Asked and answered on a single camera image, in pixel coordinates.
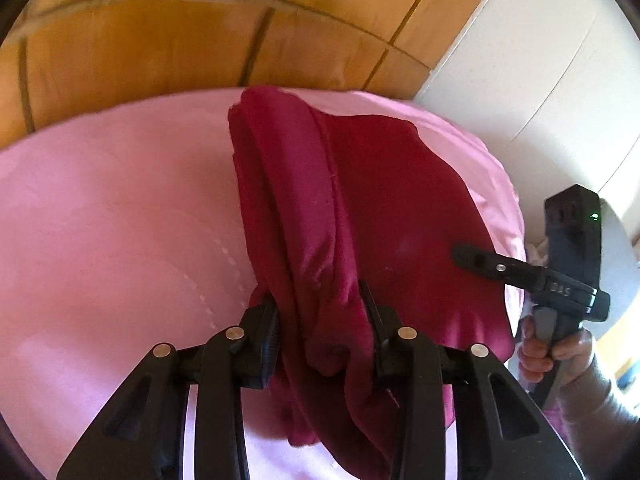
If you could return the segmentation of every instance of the pink sheet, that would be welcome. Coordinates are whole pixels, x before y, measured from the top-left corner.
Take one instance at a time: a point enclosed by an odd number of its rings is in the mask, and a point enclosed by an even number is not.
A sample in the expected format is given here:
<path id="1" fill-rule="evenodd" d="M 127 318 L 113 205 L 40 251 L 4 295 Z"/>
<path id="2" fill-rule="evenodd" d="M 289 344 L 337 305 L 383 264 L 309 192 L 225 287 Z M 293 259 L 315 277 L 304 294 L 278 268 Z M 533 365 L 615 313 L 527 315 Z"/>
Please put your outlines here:
<path id="1" fill-rule="evenodd" d="M 49 479 L 151 346 L 203 343 L 246 307 L 255 279 L 226 123 L 240 93 L 125 105 L 0 153 L 0 412 Z M 409 103 L 294 93 L 332 114 L 412 121 L 465 181 L 495 249 L 524 259 L 517 197 L 476 137 Z M 515 326 L 522 297 L 505 294 Z M 290 448 L 264 399 L 243 396 L 252 478 L 350 478 L 322 446 Z"/>

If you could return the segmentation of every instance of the red cloth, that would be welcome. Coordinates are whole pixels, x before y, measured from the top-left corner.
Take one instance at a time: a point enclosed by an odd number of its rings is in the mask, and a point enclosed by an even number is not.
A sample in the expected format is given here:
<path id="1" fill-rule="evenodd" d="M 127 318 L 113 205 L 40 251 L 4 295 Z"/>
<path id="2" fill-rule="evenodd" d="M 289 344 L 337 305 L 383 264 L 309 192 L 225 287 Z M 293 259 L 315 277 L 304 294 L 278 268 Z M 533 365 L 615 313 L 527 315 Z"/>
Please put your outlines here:
<path id="1" fill-rule="evenodd" d="M 358 291 L 435 342 L 513 352 L 504 286 L 456 268 L 455 243 L 494 247 L 458 174 L 413 124 L 337 117 L 275 88 L 229 111 L 249 258 L 280 309 L 270 386 L 293 446 L 322 441 L 351 474 L 388 478 L 398 408 L 372 391 L 372 333 Z M 453 420 L 445 394 L 447 424 Z"/>

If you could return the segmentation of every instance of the grey sleeve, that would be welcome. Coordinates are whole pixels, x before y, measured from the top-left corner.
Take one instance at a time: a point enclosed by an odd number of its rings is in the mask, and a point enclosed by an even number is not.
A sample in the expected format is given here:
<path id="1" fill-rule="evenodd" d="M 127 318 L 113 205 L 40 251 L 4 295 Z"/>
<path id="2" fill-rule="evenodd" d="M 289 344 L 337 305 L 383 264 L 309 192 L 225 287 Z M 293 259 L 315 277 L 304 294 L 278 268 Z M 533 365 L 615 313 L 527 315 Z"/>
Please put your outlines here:
<path id="1" fill-rule="evenodd" d="M 560 390 L 558 401 L 569 446 L 582 471 L 589 480 L 604 480 L 640 431 L 638 414 L 625 404 L 597 358 Z"/>

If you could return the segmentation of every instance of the metal pin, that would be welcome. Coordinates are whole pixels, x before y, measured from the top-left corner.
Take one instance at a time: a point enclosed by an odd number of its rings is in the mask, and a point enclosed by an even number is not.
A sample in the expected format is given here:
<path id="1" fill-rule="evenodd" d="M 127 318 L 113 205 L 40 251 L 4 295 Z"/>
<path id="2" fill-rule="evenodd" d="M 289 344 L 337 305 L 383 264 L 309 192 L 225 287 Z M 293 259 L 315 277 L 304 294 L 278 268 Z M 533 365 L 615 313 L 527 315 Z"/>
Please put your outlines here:
<path id="1" fill-rule="evenodd" d="M 410 326 L 401 326 L 398 329 L 398 335 L 402 339 L 415 339 L 418 336 L 418 333 L 415 331 L 415 328 L 411 328 Z"/>
<path id="2" fill-rule="evenodd" d="M 227 339 L 231 339 L 231 341 L 242 339 L 244 337 L 244 330 L 242 329 L 242 327 L 232 326 L 226 329 L 225 337 Z"/>
<path id="3" fill-rule="evenodd" d="M 171 347 L 167 343 L 160 343 L 154 346 L 154 355 L 156 357 L 167 357 L 171 353 Z"/>
<path id="4" fill-rule="evenodd" d="M 489 355 L 489 349 L 481 343 L 476 343 L 471 346 L 471 353 L 476 357 L 487 357 Z"/>

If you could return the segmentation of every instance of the white panel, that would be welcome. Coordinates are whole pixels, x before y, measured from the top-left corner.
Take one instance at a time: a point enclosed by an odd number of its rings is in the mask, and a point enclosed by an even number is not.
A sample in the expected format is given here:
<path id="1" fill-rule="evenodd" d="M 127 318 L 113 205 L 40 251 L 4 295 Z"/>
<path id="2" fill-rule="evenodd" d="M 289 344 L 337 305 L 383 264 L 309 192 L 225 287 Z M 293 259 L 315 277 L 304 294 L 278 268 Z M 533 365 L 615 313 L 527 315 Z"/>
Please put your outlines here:
<path id="1" fill-rule="evenodd" d="M 640 236 L 640 139 L 604 185 L 600 196 L 609 202 L 622 220 L 629 237 L 635 239 Z"/>
<path id="2" fill-rule="evenodd" d="M 614 0 L 600 3 L 554 90 L 521 133 L 495 153 L 521 197 L 532 242 L 543 236 L 547 196 L 575 183 L 599 191 L 640 135 L 640 41 Z M 617 193 L 621 181 L 608 192 Z"/>
<path id="3" fill-rule="evenodd" d="M 599 0 L 488 0 L 416 101 L 495 151 L 552 91 L 598 6 Z"/>

